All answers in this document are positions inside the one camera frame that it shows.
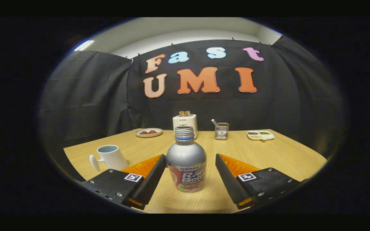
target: orange letter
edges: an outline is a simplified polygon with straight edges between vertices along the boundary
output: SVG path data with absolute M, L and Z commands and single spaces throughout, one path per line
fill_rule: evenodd
M 158 79 L 158 90 L 152 91 L 152 81 L 154 80 L 154 77 L 150 77 L 147 79 L 144 79 L 145 83 L 145 95 L 148 98 L 158 98 L 163 94 L 163 91 L 165 91 L 165 77 L 166 74 L 160 74 L 157 76 Z
M 188 83 L 194 92 L 198 92 L 199 88 L 204 82 L 204 86 L 201 88 L 202 92 L 218 92 L 220 88 L 216 85 L 215 72 L 218 69 L 216 67 L 205 67 L 201 70 L 198 77 L 190 69 L 179 70 L 178 73 L 181 77 L 181 87 L 178 90 L 179 94 L 188 94 L 191 89 L 188 88 Z
M 241 86 L 239 87 L 239 91 L 251 93 L 257 92 L 257 88 L 254 86 L 251 75 L 254 70 L 247 67 L 237 67 L 235 70 L 239 72 L 239 76 L 241 77 Z
M 161 58 L 165 58 L 165 55 L 161 54 L 156 57 L 148 59 L 146 61 L 148 63 L 148 69 L 145 71 L 145 74 L 148 74 L 149 72 L 153 72 L 154 70 L 158 69 L 156 65 L 161 64 Z

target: white mug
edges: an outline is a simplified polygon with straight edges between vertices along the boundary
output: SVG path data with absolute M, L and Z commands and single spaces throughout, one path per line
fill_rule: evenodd
M 122 156 L 121 150 L 116 145 L 104 145 L 97 149 L 100 160 L 97 160 L 94 155 L 89 156 L 92 167 L 98 172 L 100 171 L 99 162 L 104 162 L 107 168 L 114 170 L 122 170 L 128 167 L 128 162 Z

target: bottle label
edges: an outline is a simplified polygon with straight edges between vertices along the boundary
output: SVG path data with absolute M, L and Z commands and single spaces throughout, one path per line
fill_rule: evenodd
M 176 165 L 168 165 L 168 167 L 176 188 L 182 192 L 194 193 L 204 187 L 206 165 L 203 163 L 193 167 Z

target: metal cup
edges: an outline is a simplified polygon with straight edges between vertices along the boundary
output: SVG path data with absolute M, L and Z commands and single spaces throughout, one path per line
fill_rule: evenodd
M 218 123 L 215 126 L 215 139 L 226 140 L 228 139 L 229 123 Z

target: white ceiling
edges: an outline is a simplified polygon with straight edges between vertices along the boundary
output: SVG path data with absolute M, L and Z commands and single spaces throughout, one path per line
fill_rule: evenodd
M 229 17 L 145 17 L 118 25 L 92 36 L 89 50 L 112 53 L 146 38 L 184 30 L 223 30 L 258 37 L 263 26 L 243 18 Z

